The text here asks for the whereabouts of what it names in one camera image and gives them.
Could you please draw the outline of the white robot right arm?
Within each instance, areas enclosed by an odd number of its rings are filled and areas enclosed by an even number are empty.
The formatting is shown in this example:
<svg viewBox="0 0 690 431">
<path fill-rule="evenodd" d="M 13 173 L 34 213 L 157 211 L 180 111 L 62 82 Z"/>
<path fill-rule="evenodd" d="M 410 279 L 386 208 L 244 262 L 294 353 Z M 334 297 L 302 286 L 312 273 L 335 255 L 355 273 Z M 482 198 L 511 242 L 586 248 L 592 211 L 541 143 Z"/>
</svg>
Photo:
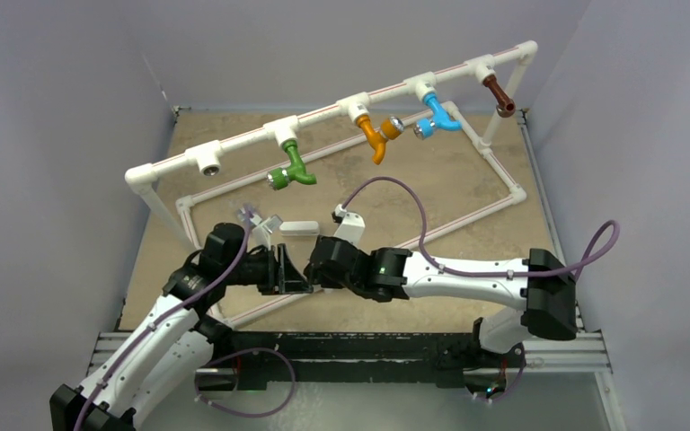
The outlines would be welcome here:
<svg viewBox="0 0 690 431">
<path fill-rule="evenodd" d="M 532 249 L 522 259 L 446 259 L 404 248 L 366 253 L 345 240 L 321 236 L 304 274 L 313 285 L 348 289 L 379 303 L 452 297 L 501 305 L 482 319 L 468 342 L 479 365 L 492 364 L 526 339 L 568 341 L 578 333 L 575 277 L 543 249 Z"/>
</svg>

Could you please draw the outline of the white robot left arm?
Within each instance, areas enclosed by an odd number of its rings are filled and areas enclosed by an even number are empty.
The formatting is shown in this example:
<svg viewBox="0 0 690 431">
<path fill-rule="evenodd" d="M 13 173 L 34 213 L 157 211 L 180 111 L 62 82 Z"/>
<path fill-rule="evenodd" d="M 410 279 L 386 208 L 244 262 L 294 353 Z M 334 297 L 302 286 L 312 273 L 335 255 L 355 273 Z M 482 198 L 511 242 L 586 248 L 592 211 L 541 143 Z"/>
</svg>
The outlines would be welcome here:
<svg viewBox="0 0 690 431">
<path fill-rule="evenodd" d="M 54 430 L 135 430 L 182 380 L 203 365 L 239 371 L 245 355 L 270 347 L 237 348 L 236 331 L 209 315 L 228 286 L 256 286 L 263 295 L 309 294 L 313 286 L 285 245 L 249 248 L 249 224 L 217 224 L 205 245 L 169 276 L 147 317 L 123 344 L 75 387 L 49 399 Z"/>
</svg>

